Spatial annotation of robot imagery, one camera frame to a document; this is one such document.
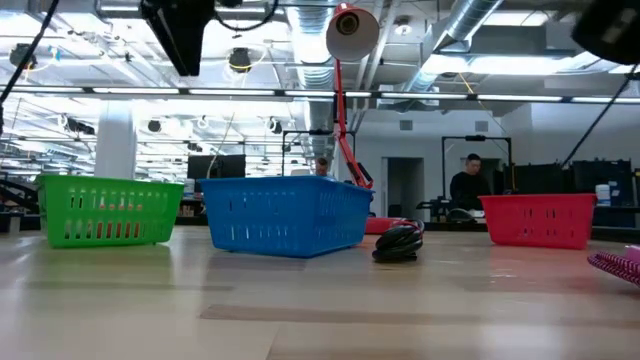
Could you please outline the black monitor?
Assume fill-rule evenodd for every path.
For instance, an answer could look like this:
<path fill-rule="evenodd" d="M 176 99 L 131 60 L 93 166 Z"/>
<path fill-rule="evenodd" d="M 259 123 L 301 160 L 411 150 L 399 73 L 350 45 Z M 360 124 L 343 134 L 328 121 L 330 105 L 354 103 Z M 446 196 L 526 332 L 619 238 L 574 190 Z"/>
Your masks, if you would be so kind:
<path fill-rule="evenodd" d="M 208 155 L 190 156 L 187 161 L 187 177 L 195 182 L 195 192 L 201 193 L 200 181 L 207 178 L 244 178 L 246 156 Z"/>

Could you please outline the white round pillar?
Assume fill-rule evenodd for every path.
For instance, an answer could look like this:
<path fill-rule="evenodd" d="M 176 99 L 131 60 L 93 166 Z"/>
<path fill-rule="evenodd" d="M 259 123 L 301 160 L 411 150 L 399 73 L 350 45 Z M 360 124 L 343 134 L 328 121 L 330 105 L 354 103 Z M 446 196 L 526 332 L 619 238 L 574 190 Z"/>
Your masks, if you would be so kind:
<path fill-rule="evenodd" d="M 96 136 L 94 175 L 102 178 L 133 179 L 137 131 L 131 103 L 102 101 Z"/>

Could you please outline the pink charger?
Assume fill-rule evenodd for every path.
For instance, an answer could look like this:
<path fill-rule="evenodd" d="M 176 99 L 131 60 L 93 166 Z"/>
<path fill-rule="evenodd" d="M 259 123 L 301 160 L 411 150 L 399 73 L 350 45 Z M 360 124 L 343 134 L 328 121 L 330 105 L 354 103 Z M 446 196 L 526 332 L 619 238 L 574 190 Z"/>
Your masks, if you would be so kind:
<path fill-rule="evenodd" d="M 75 239 L 125 240 L 139 237 L 141 225 L 133 216 L 142 207 L 135 203 L 134 193 L 103 192 L 74 196 L 71 200 L 78 211 L 73 225 Z"/>

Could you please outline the red plastic basket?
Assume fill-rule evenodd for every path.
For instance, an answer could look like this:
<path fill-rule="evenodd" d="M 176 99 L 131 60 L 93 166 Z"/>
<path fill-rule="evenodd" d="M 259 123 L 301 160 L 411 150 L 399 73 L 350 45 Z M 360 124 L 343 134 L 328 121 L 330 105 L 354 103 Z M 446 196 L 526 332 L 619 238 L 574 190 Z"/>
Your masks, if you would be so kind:
<path fill-rule="evenodd" d="M 491 241 L 501 246 L 584 250 L 595 194 L 481 196 Z"/>

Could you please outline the green plastic basket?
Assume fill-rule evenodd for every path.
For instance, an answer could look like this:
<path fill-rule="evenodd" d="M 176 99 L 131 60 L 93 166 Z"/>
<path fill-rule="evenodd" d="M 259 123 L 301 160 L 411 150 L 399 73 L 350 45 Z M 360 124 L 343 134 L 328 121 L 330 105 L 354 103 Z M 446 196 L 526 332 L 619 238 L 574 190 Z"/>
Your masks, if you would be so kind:
<path fill-rule="evenodd" d="M 170 239 L 182 199 L 184 186 L 175 183 L 70 175 L 40 175 L 36 179 L 40 224 L 52 248 L 145 245 Z M 125 240 L 81 240 L 73 237 L 78 211 L 71 200 L 89 193 L 134 193 L 142 207 L 133 216 L 140 227 L 139 237 Z"/>

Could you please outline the black partition panels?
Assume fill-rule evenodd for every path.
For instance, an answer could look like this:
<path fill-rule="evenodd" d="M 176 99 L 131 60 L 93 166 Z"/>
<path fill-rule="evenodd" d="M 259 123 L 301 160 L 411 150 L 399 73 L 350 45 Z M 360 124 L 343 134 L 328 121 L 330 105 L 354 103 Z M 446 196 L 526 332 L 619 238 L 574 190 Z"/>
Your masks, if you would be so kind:
<path fill-rule="evenodd" d="M 566 168 L 559 163 L 505 166 L 502 180 L 495 193 L 594 193 L 597 185 L 608 185 L 613 206 L 635 205 L 629 160 L 578 160 Z"/>

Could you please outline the red desk lamp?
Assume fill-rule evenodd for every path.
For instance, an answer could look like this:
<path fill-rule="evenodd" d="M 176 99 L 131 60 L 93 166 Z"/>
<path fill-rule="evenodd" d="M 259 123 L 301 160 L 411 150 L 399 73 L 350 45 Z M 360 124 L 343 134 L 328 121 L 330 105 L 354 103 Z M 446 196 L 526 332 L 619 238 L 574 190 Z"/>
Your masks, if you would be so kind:
<path fill-rule="evenodd" d="M 369 55 L 379 39 L 379 24 L 367 10 L 350 3 L 339 3 L 326 31 L 326 48 L 334 59 L 334 138 L 351 175 L 352 182 L 368 190 L 374 180 L 356 160 L 349 142 L 346 123 L 346 92 L 342 84 L 342 61 L 362 60 Z"/>

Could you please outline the black metal rig frame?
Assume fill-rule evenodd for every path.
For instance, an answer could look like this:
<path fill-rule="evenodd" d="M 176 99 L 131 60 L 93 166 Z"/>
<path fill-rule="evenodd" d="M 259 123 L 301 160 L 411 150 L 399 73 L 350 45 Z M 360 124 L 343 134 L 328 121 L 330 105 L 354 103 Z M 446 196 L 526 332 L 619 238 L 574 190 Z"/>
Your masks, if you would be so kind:
<path fill-rule="evenodd" d="M 447 197 L 447 181 L 446 181 L 446 141 L 447 140 L 463 140 L 465 142 L 484 142 L 484 141 L 504 141 L 507 144 L 507 164 L 505 166 L 513 167 L 513 148 L 512 148 L 512 139 L 511 137 L 498 137 L 498 136 L 485 136 L 485 135 L 465 135 L 465 136 L 442 136 L 440 138 L 440 155 L 441 155 L 441 190 L 442 197 Z M 511 169 L 512 181 L 510 185 L 510 189 L 513 190 L 515 188 L 515 177 L 513 175 L 514 170 Z"/>

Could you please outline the blue plastic basket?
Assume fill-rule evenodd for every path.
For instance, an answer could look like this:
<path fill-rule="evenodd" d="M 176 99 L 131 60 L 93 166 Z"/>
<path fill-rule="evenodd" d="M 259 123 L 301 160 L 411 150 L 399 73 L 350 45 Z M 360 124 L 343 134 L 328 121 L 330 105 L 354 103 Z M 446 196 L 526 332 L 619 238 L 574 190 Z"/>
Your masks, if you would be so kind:
<path fill-rule="evenodd" d="M 202 179 L 215 248 L 312 258 L 359 244 L 373 192 L 330 177 Z"/>

